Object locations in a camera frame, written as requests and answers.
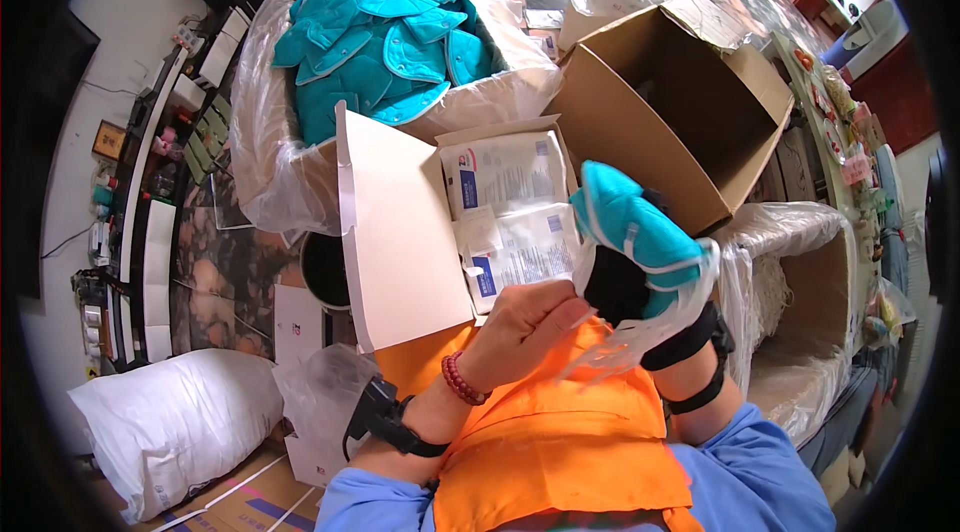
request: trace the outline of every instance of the framed picture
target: framed picture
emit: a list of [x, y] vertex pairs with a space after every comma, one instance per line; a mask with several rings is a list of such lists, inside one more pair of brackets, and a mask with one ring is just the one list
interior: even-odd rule
[[93, 152], [118, 162], [120, 161], [120, 151], [123, 149], [123, 140], [126, 136], [126, 129], [107, 120], [101, 120], [97, 137], [93, 139]]

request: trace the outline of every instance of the blue shirt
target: blue shirt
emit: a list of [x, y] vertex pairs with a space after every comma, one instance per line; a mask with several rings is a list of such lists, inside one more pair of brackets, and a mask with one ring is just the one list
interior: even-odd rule
[[[700, 446], [671, 444], [691, 478], [690, 512], [705, 530], [834, 530], [820, 484], [786, 432], [745, 403]], [[348, 467], [330, 481], [317, 516], [320, 530], [434, 532], [433, 495], [416, 484]], [[658, 513], [538, 514], [499, 530], [666, 530]]]

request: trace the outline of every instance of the person's hand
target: person's hand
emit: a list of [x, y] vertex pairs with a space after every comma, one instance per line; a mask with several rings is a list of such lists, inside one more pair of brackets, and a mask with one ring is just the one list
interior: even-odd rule
[[569, 280], [508, 286], [457, 359], [463, 381], [487, 394], [526, 378], [546, 354], [595, 311]]

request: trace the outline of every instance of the blue label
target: blue label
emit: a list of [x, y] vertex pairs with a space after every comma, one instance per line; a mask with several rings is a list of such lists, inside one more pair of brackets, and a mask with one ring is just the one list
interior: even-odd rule
[[494, 285], [494, 273], [490, 271], [490, 260], [486, 257], [473, 257], [473, 267], [483, 269], [483, 274], [477, 275], [477, 286], [480, 287], [481, 297], [493, 297], [497, 294]]
[[474, 172], [460, 170], [460, 190], [463, 193], [463, 208], [472, 210], [477, 207], [477, 181]]

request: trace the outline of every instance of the blue sleeve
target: blue sleeve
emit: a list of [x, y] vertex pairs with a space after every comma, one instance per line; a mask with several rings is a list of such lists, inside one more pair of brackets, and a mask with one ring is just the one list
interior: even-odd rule
[[675, 446], [693, 480], [692, 513], [710, 523], [740, 521], [757, 529], [834, 530], [834, 513], [820, 483], [804, 465], [786, 432], [744, 403], [733, 420], [698, 447]]
[[316, 530], [419, 531], [430, 502], [430, 491], [416, 484], [347, 467], [323, 493]]

